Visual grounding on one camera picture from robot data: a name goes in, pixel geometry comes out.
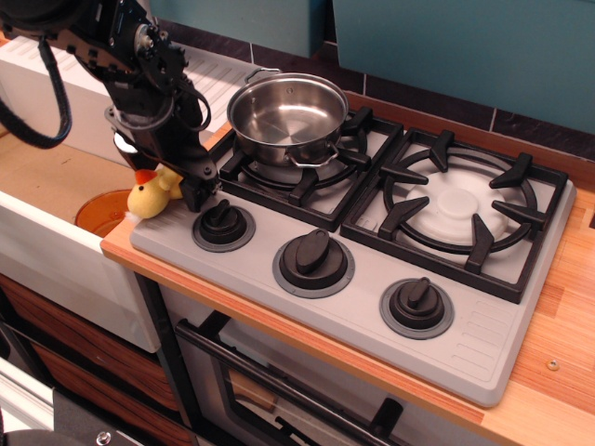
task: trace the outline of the wooden countertop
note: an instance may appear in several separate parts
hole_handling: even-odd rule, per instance
[[[350,105],[487,149],[534,155],[570,174],[578,195],[502,401],[485,409],[309,327],[135,250],[124,221],[101,243],[105,255],[211,308],[309,352],[389,393],[502,444],[595,444],[595,163],[424,113],[349,94]],[[228,127],[209,141],[212,146]],[[556,361],[558,370],[549,364]]]

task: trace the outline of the oven handle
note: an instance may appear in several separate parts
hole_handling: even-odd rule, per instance
[[[282,376],[239,353],[235,348],[221,342],[218,339],[218,332],[229,320],[230,317],[213,311],[200,327],[195,327],[183,319],[176,325],[175,332],[209,356],[258,382],[282,398],[319,416],[329,424],[337,426],[354,438],[375,446],[397,445],[388,439],[403,412],[403,406],[397,401],[385,399],[372,424],[364,426],[340,410],[318,401]]]

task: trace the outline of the toy stove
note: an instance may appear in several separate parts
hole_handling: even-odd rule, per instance
[[[482,406],[499,402],[570,213],[564,173],[369,109],[320,168],[253,162],[138,224],[138,249]]]

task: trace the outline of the black wire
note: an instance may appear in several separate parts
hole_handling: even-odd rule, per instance
[[[64,83],[60,77],[58,70],[58,63],[54,58],[51,48],[47,44],[45,37],[39,40],[39,53],[41,59],[46,65],[49,78],[54,88],[56,101],[59,108],[59,132],[55,137],[48,137],[42,135],[30,128],[25,122],[14,114],[7,105],[0,99],[0,122],[7,128],[7,130],[16,136],[18,139],[31,144],[39,149],[51,149],[59,145],[71,131],[73,119],[71,116],[71,108],[64,89]]]

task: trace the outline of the yellow rubber duck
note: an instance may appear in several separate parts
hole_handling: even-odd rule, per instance
[[[128,211],[136,218],[158,216],[170,200],[182,198],[179,182],[182,176],[168,167],[135,172],[137,184],[128,195]]]

